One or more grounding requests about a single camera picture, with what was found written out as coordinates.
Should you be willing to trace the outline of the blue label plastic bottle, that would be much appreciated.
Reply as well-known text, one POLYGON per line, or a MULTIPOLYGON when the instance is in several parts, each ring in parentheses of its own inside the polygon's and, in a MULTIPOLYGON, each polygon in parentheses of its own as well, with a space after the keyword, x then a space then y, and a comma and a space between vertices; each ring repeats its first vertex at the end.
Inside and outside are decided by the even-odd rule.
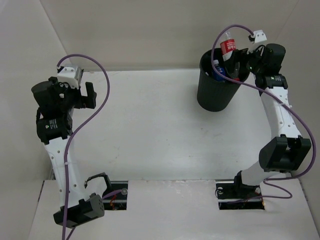
POLYGON ((217 59, 214 59, 213 60, 213 64, 214 64, 214 67, 216 69, 216 71, 214 71, 214 69, 212 70, 212 75, 213 75, 213 78, 217 81, 217 82, 224 82, 225 79, 222 77, 222 76, 226 76, 226 73, 225 73, 225 70, 223 67, 220 66, 220 63, 217 59))

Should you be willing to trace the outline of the red label plastic bottle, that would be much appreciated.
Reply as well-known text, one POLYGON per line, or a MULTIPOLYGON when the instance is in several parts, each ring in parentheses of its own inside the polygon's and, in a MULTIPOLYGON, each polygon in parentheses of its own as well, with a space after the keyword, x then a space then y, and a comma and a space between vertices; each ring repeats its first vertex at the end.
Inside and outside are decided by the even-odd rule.
POLYGON ((222 58, 224 61, 225 71, 231 79, 239 81, 240 63, 231 60, 233 52, 237 49, 235 39, 231 36, 229 31, 223 34, 220 42, 222 58))

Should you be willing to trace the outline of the black plastic bin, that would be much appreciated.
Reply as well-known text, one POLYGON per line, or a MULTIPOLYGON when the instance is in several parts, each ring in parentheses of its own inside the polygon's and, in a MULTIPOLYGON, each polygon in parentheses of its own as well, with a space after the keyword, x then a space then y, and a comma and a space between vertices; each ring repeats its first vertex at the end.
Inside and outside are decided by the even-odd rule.
MULTIPOLYGON (((240 84, 233 83, 229 80, 218 82, 213 77, 213 67, 211 56, 214 60, 218 60, 219 64, 225 70, 226 77, 231 78, 225 69, 225 63, 222 56, 222 50, 215 48, 205 52, 199 62, 199 82, 197 89, 197 101, 199 105, 210 112, 219 112, 224 110, 237 90, 240 84)), ((250 72, 240 72, 239 81, 245 82, 250 72)))

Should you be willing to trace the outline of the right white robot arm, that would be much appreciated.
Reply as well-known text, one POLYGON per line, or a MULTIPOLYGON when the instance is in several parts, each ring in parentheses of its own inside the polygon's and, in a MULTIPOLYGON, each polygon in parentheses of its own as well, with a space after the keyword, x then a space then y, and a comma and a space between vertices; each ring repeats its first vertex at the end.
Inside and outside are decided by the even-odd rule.
POLYGON ((288 83, 280 74, 286 54, 284 46, 269 43, 260 45, 241 58, 241 62, 254 74, 254 89, 259 91, 264 111, 271 130, 271 140, 259 152, 258 161, 240 171, 231 184, 231 199, 248 201, 261 199, 260 183, 276 180, 275 175, 296 171, 309 151, 315 162, 317 148, 311 130, 303 137, 295 120, 301 118, 291 109, 288 100, 288 83))

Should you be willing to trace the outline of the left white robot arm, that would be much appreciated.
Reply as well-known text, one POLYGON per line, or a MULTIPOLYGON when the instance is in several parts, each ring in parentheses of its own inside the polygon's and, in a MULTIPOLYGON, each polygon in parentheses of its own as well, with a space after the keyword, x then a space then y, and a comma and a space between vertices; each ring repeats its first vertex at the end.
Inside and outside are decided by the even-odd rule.
POLYGON ((73 110, 96 107, 97 93, 93 84, 86 82, 85 89, 87 95, 83 96, 79 86, 61 82, 57 77, 50 77, 31 88, 38 104, 37 136, 50 157, 58 184, 60 209, 53 219, 57 225, 69 229, 103 217, 103 200, 112 195, 111 181, 104 172, 87 179, 81 177, 72 146, 68 143, 73 134, 73 110))

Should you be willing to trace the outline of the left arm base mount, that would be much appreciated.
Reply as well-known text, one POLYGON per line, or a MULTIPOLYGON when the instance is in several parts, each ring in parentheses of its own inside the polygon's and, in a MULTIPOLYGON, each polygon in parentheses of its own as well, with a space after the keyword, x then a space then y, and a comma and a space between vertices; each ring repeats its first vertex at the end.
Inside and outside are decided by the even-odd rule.
POLYGON ((122 211, 127 209, 128 185, 128 181, 111 181, 111 187, 106 189, 102 195, 102 202, 105 211, 122 211), (126 189, 125 194, 117 193, 116 195, 105 197, 105 195, 111 193, 112 191, 122 189, 126 189))

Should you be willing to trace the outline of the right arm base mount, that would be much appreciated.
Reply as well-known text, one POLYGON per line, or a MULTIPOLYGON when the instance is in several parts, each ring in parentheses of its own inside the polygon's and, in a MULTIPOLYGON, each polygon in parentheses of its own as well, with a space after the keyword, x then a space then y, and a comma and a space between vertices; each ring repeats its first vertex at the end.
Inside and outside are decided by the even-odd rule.
POLYGON ((264 210, 260 186, 236 186, 233 180, 215 182, 220 210, 264 210))

